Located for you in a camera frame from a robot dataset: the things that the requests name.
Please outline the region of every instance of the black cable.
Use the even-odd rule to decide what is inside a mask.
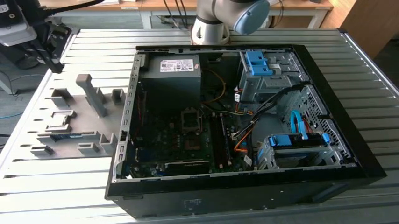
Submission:
[[[271,16],[271,17],[272,17],[272,18],[271,18],[271,21],[270,21],[268,28],[275,28],[275,27],[274,27],[275,17],[274,17],[274,16]]]
[[[4,71],[0,70],[0,72],[5,75],[7,79],[8,79],[8,83],[9,83],[9,90],[11,90],[11,94],[12,96],[17,97],[19,94],[15,94],[13,91],[12,91],[12,82],[11,82],[11,78],[9,76],[7,75],[7,73]]]
[[[275,107],[276,102],[279,100],[279,98],[282,98],[282,96],[284,96],[288,92],[291,91],[296,91],[303,89],[304,85],[299,84],[299,85],[294,85],[292,87],[284,88],[282,89],[275,95],[272,95],[263,103],[262,105],[258,107],[258,109],[254,111],[254,115],[251,116],[251,121],[248,123],[248,125],[236,132],[235,136],[239,136],[243,134],[243,132],[246,130],[248,130],[248,128],[256,124],[258,120],[259,120],[259,116],[260,114],[264,114],[271,108]]]
[[[188,29],[188,22],[187,22],[187,11],[185,11],[185,6],[184,6],[184,3],[183,3],[183,0],[180,0],[181,2],[181,6],[183,6],[183,11],[184,11],[184,17],[185,17],[185,29]]]
[[[275,25],[271,24],[271,28],[275,28],[275,27],[280,24],[280,22],[282,22],[282,20],[283,20],[283,16],[284,16],[284,4],[283,4],[283,1],[279,0],[279,3],[280,3],[279,19],[276,20],[276,24],[275,24]]]
[[[180,27],[179,27],[179,25],[177,25],[177,23],[176,23],[176,20],[175,20],[175,18],[173,18],[173,15],[172,15],[172,13],[171,13],[171,10],[169,10],[167,1],[163,0],[163,3],[164,3],[164,6],[167,7],[167,10],[168,10],[168,12],[169,12],[169,16],[171,16],[172,21],[173,21],[173,24],[175,24],[175,26],[180,29]]]
[[[47,12],[45,16],[49,17],[53,14],[57,14],[57,13],[61,13],[61,12],[65,12],[65,11],[71,11],[71,10],[75,10],[75,9],[80,9],[80,8],[84,8],[84,7],[93,6],[93,5],[99,4],[99,3],[101,3],[103,1],[105,1],[105,0],[95,0],[95,1],[89,1],[89,2],[77,4],[77,5],[73,5],[73,6],[67,6],[67,7],[61,7],[61,8],[48,9],[45,11]]]
[[[177,7],[177,11],[179,11],[180,18],[181,18],[183,27],[187,28],[187,27],[185,27],[185,23],[184,23],[183,14],[181,14],[181,11],[180,11],[180,6],[179,6],[179,4],[177,4],[177,0],[175,0],[175,3],[176,3],[176,7]]]

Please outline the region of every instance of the desk leg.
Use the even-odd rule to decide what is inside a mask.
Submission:
[[[143,29],[152,29],[151,15],[152,15],[151,12],[140,12]]]
[[[323,23],[324,17],[327,15],[328,10],[318,10],[316,15],[314,15],[308,29],[318,29]]]

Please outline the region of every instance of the yellow wire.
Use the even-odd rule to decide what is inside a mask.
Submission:
[[[239,144],[242,144],[242,142],[244,141],[246,137],[250,135],[250,133],[252,132],[255,127],[251,128],[251,130],[247,132],[247,134],[244,135],[244,137],[242,138],[242,140],[238,142],[236,146],[235,146],[235,151],[238,151],[238,147],[239,147]]]
[[[216,98],[212,99],[212,100],[208,100],[208,101],[201,102],[201,103],[204,103],[204,104],[208,104],[208,103],[212,103],[212,102],[217,101],[217,100],[224,96],[224,93],[226,93],[226,82],[224,82],[223,78],[220,77],[220,75],[219,75],[216,72],[213,72],[211,69],[203,69],[203,70],[211,72],[211,73],[217,77],[217,79],[220,80],[220,82],[223,83],[223,91],[222,91],[220,96],[216,97]]]

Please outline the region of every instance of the white label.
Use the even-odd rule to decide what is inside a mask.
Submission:
[[[0,13],[8,12],[8,5],[0,5]]]
[[[120,7],[121,10],[137,10],[137,7]]]
[[[193,60],[163,60],[161,72],[193,71]]]
[[[236,102],[239,102],[239,98],[240,98],[240,95],[236,93],[236,94],[235,94],[235,101],[236,101]]]
[[[270,69],[280,69],[280,65],[279,64],[270,64],[268,68]]]
[[[244,161],[246,161],[246,163],[248,164],[248,166],[251,166],[252,165],[252,159],[246,155],[246,157],[244,157]]]

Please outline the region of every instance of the wooden desk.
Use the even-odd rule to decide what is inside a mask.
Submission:
[[[72,6],[81,3],[77,0],[39,0],[39,2],[43,6],[47,6],[48,8],[60,8],[60,7]],[[124,10],[123,8],[137,8],[136,10],[139,10],[141,4],[143,4],[141,1],[137,2],[121,1],[119,5],[91,6],[91,7],[81,8],[77,11],[115,12],[115,11],[123,11]]]
[[[39,0],[48,8],[65,7],[77,4],[77,0]],[[197,0],[184,0],[188,15],[196,15]],[[175,0],[167,0],[172,15],[179,15]],[[326,14],[332,10],[334,5],[328,0],[322,3],[312,3],[310,0],[284,0],[284,16],[311,16],[308,28],[319,28]],[[280,4],[271,6],[270,16],[280,14]],[[151,16],[169,15],[163,0],[139,0],[137,2],[121,2],[119,5],[92,6],[60,13],[59,16],[116,16],[133,15],[135,12],[141,16],[143,27],[152,28]]]
[[[196,15],[196,2],[197,0],[184,0],[184,6],[188,15]],[[172,11],[172,15],[179,15],[175,0],[167,0],[168,7]],[[334,5],[328,0],[322,0],[322,3],[312,3],[310,0],[284,0],[284,16],[311,16],[312,19],[308,24],[308,28],[319,28],[326,17],[326,14],[332,10]],[[270,16],[278,16],[280,14],[280,4],[271,6]],[[163,0],[143,0],[140,7],[140,15],[144,28],[152,28],[151,16],[169,15],[164,6]]]
[[[163,0],[141,0],[141,11],[164,11],[167,10]],[[177,10],[175,0],[167,0],[171,10]],[[310,0],[283,0],[284,10],[318,10],[320,8],[331,10],[334,5],[328,0],[322,0],[322,3],[312,3]],[[184,0],[185,9],[196,10],[197,0]],[[280,10],[280,4],[271,6],[272,10]]]

